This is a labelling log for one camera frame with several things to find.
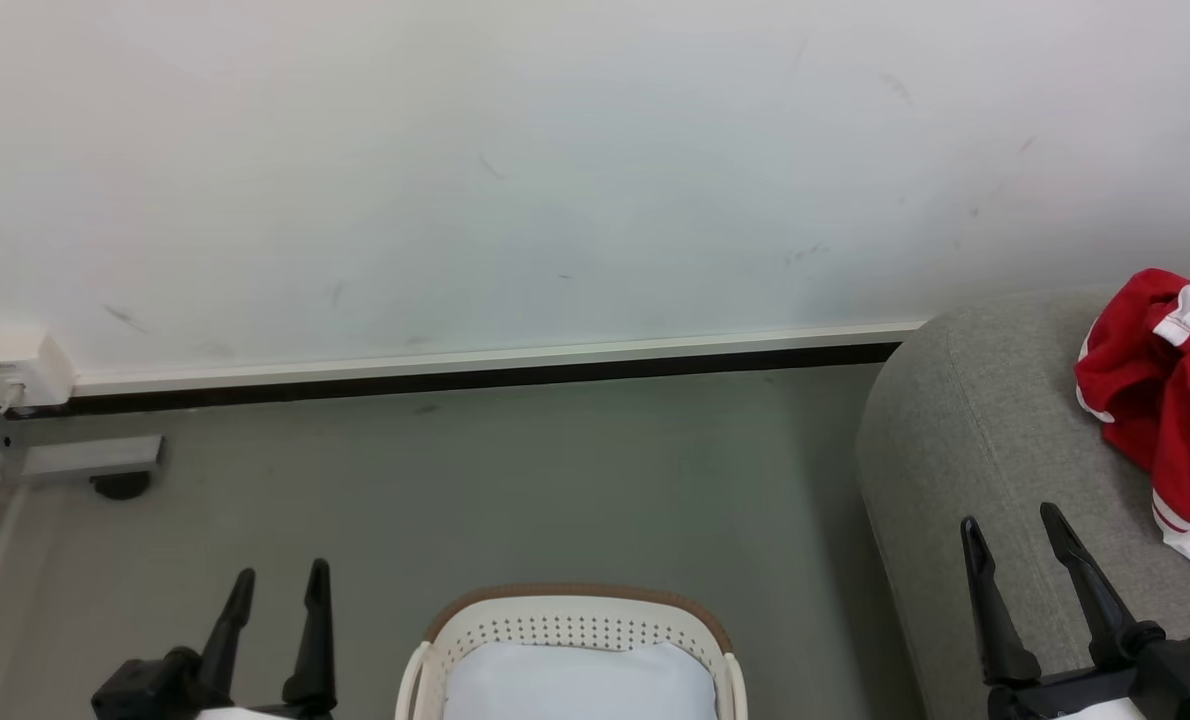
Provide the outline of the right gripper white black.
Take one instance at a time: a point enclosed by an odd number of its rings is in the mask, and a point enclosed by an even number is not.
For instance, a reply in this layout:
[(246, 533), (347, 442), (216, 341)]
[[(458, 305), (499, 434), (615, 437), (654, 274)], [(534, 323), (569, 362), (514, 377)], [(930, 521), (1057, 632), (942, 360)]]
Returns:
[(1136, 619), (1060, 507), (1042, 502), (1040, 520), (1056, 559), (1066, 569), (1075, 587), (1090, 633), (1089, 655), (1094, 666), (1040, 676), (1039, 660), (1026, 650), (1006, 597), (998, 591), (996, 561), (981, 524), (966, 516), (960, 522), (962, 555), (973, 612), (976, 652), (983, 682), (991, 688), (987, 716), (1144, 719), (1144, 712), (1133, 701), (1133, 691), (1142, 684), (1144, 674), (1139, 666), (1129, 666), (1133, 656), (1125, 649), (1125, 638)]

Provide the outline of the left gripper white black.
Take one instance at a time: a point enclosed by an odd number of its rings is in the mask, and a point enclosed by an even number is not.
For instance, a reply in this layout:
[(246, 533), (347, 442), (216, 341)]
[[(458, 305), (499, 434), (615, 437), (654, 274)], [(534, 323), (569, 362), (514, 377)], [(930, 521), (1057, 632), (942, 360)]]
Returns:
[(243, 569), (199, 659), (199, 700), (192, 701), (193, 719), (333, 719), (336, 696), (336, 634), (333, 584), (325, 559), (312, 562), (303, 591), (303, 632), (293, 674), (283, 684), (283, 703), (234, 706), (231, 680), (242, 630), (246, 628), (255, 594), (256, 571)]

